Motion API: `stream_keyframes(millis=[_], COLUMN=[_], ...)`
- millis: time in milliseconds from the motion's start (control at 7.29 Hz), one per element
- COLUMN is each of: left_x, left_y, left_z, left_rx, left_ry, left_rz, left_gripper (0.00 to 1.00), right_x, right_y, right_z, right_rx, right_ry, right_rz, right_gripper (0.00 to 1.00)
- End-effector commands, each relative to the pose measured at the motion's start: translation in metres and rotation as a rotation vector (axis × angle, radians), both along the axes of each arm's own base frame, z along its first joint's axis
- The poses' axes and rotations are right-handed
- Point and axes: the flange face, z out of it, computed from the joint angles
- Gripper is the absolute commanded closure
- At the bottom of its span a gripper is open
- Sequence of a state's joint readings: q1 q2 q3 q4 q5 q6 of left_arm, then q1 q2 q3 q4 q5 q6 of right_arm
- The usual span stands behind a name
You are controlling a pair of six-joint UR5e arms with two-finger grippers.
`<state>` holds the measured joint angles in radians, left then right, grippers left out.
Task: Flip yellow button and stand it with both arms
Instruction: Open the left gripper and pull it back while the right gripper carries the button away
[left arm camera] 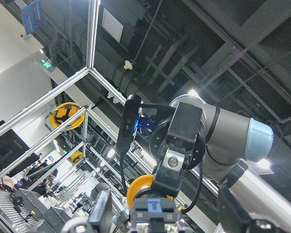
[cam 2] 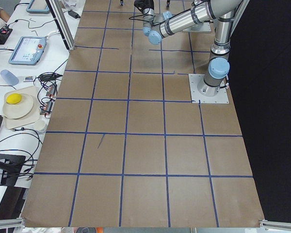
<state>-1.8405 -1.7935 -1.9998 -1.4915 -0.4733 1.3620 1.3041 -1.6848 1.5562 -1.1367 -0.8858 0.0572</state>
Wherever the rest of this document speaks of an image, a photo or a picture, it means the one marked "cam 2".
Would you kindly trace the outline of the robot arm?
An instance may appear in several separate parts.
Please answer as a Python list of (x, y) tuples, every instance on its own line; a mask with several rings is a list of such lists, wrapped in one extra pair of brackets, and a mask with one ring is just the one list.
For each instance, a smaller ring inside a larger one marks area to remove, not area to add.
[(230, 69), (230, 38), (247, 4), (246, 0), (194, 0), (189, 9), (176, 15), (169, 11), (156, 15), (152, 0), (134, 2), (143, 16), (143, 33), (154, 45), (178, 32), (213, 22), (214, 33), (193, 34), (196, 42), (202, 40), (199, 45), (210, 47), (206, 74), (197, 85), (199, 93), (207, 97), (214, 97), (223, 88), (221, 83)]

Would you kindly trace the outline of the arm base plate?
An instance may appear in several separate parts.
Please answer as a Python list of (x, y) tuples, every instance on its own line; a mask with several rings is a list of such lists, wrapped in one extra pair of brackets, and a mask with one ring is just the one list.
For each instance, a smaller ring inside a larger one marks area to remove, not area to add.
[(189, 28), (183, 30), (188, 33), (211, 33), (211, 27), (209, 22), (203, 22), (202, 24), (195, 24)]
[(229, 104), (226, 85), (221, 81), (218, 87), (204, 83), (204, 74), (189, 74), (192, 103)]

